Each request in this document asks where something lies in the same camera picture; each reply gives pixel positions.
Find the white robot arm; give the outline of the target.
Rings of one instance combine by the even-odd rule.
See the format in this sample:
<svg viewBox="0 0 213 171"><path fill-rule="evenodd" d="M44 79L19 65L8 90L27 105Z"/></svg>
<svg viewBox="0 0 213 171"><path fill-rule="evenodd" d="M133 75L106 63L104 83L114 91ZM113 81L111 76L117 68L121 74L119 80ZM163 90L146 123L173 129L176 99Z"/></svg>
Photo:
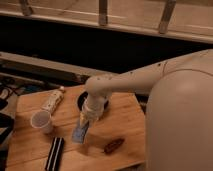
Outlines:
<svg viewBox="0 0 213 171"><path fill-rule="evenodd" d="M93 76L80 124L98 120L113 92L149 96L146 171L213 171L213 49L119 75Z"/></svg>

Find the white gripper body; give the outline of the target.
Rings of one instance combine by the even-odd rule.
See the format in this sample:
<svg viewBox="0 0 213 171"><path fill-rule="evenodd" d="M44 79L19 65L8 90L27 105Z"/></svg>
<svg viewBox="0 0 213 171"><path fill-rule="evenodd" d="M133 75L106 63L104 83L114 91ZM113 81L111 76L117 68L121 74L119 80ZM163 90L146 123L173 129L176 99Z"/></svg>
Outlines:
<svg viewBox="0 0 213 171"><path fill-rule="evenodd" d="M97 121L104 112L104 103L107 100L103 97L93 97L89 95L82 106L82 113L84 113L86 122Z"/></svg>

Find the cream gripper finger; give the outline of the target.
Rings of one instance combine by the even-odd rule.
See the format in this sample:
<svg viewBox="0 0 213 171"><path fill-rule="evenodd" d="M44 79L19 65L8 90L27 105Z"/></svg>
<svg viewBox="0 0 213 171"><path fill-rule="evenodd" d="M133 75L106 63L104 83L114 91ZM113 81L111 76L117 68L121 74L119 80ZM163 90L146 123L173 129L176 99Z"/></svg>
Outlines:
<svg viewBox="0 0 213 171"><path fill-rule="evenodd" d="M80 126L84 126L85 123L86 123L86 118L85 118L85 115L84 113L80 112L80 117L79 117L79 122L80 122Z"/></svg>

